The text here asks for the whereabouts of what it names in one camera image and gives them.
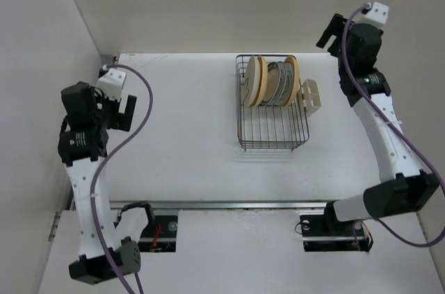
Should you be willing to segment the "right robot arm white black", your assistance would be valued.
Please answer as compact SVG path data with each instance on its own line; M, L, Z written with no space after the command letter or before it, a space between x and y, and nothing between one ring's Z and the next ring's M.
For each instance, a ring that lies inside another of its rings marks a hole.
M357 220L380 219L420 211L439 188L439 179L426 172L403 141L394 113L391 89L375 68L383 31L368 23L348 22L336 13L316 43L338 60L339 84L361 121L378 163L380 183L363 193L329 202L322 225L338 234Z

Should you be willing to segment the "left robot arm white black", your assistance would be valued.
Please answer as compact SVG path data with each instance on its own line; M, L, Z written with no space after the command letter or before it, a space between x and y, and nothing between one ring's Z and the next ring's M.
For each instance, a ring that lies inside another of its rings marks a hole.
M90 285L118 279L132 293L125 277L140 271L138 241L155 230L156 220L147 201L128 204L115 215L100 179L111 158L107 128L116 127L118 104L84 82L63 89L61 99L67 115L58 153L72 184L80 233L79 257L69 266L70 277Z

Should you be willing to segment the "yellow plate with drawing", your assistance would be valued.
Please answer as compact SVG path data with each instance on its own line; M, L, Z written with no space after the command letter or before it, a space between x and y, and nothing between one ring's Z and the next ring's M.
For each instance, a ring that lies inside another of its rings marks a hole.
M287 56L284 60L284 64L287 63L292 67L292 81L289 82L291 92L285 97L285 101L282 103L282 106L289 106L292 104L300 87L300 66L296 57L292 55Z

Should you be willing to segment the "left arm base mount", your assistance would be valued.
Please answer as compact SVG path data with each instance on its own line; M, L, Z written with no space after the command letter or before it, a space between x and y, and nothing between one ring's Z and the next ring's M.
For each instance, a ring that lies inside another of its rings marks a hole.
M141 234L138 242L140 251L147 253L176 252L178 215L178 211L156 211L154 224L148 224Z

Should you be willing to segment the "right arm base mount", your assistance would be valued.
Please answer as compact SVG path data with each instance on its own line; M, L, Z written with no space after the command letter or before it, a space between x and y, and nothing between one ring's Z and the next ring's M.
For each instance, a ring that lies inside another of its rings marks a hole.
M321 214L302 214L295 226L305 252L369 253L374 239L363 222L339 222L330 227Z

